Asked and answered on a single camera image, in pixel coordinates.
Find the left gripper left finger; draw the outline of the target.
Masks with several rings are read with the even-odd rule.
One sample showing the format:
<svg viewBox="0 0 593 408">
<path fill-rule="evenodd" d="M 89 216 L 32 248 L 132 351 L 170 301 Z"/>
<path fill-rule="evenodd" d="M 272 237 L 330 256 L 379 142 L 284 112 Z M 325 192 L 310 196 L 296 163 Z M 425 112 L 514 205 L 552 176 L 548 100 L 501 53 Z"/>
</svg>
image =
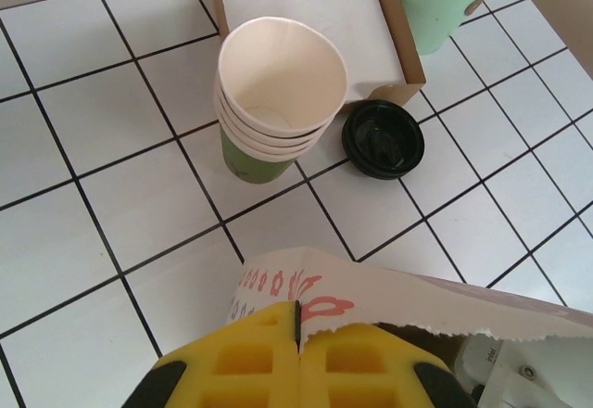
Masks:
<svg viewBox="0 0 593 408">
<path fill-rule="evenodd" d="M 125 407 L 298 407 L 298 302 L 274 303 L 161 357 Z"/>
</svg>

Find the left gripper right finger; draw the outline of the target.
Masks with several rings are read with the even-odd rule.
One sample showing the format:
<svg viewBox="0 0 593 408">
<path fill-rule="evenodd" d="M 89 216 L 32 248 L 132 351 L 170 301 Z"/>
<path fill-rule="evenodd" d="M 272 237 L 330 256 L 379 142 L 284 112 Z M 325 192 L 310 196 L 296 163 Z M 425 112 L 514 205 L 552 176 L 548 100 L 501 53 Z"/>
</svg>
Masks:
<svg viewBox="0 0 593 408">
<path fill-rule="evenodd" d="M 301 349 L 302 407 L 474 407 L 445 363 L 376 325 L 320 331 Z"/>
</svg>

